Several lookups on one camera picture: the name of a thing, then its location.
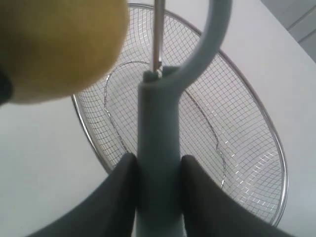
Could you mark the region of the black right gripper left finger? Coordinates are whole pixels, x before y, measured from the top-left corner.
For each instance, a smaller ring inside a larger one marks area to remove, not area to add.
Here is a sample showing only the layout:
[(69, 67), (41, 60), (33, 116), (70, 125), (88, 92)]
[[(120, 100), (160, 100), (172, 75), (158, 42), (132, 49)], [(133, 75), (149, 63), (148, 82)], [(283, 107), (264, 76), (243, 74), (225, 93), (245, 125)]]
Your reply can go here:
[(127, 153), (88, 198), (32, 236), (130, 237), (136, 204), (137, 159)]

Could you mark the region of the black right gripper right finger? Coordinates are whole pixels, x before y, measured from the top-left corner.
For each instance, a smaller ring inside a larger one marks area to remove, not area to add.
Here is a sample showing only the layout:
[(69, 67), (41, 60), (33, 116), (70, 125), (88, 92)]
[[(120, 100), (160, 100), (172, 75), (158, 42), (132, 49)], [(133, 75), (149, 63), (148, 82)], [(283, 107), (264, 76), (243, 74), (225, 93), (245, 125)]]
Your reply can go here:
[(189, 237), (286, 236), (231, 199), (191, 155), (181, 159), (181, 195)]

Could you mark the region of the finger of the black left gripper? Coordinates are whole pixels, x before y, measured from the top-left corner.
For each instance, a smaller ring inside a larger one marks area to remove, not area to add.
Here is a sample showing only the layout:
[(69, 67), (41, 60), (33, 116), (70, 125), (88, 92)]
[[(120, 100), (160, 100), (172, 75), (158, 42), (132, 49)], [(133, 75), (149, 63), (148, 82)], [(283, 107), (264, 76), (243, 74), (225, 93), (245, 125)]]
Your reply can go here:
[(13, 95), (13, 87), (8, 76), (0, 71), (0, 105), (6, 104)]

